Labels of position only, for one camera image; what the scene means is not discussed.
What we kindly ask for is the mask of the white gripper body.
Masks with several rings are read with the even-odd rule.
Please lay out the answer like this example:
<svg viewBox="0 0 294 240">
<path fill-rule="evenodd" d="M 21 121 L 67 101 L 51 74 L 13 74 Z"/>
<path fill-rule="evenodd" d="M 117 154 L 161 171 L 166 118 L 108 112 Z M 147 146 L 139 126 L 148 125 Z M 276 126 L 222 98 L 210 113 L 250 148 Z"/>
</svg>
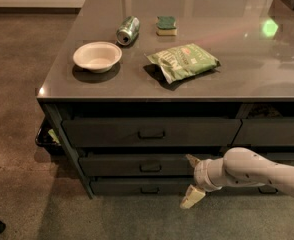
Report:
<svg viewBox="0 0 294 240">
<path fill-rule="evenodd" d="M 199 161 L 194 168 L 194 179 L 206 192 L 220 190 L 224 186 L 223 159 Z"/>
</svg>

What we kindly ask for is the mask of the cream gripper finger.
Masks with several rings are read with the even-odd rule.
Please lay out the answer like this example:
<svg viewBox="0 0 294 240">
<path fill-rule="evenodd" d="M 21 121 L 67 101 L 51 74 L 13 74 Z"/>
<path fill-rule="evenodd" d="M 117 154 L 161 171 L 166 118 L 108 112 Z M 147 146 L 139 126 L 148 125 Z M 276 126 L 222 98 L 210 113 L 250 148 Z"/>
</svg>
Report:
<svg viewBox="0 0 294 240">
<path fill-rule="evenodd" d="M 180 203 L 182 209 L 189 209 L 198 203 L 206 195 L 203 189 L 190 185 L 185 193 L 183 200 Z"/>
<path fill-rule="evenodd" d="M 186 155 L 187 160 L 189 161 L 190 165 L 195 168 L 200 162 L 201 160 L 198 159 L 197 157 L 191 155 L 191 154 L 187 154 Z"/>
</svg>

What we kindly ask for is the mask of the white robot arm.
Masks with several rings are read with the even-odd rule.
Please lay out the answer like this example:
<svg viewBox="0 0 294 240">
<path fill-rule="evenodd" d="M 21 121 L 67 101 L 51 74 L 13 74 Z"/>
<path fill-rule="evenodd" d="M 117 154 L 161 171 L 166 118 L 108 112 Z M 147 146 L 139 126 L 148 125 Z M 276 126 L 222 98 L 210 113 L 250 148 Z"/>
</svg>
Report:
<svg viewBox="0 0 294 240">
<path fill-rule="evenodd" d="M 180 203 L 182 209 L 191 208 L 207 192 L 223 187 L 267 185 L 294 198 L 294 166 L 273 162 L 247 148 L 231 148 L 219 159 L 186 157 L 194 170 L 195 184 L 187 188 Z"/>
</svg>

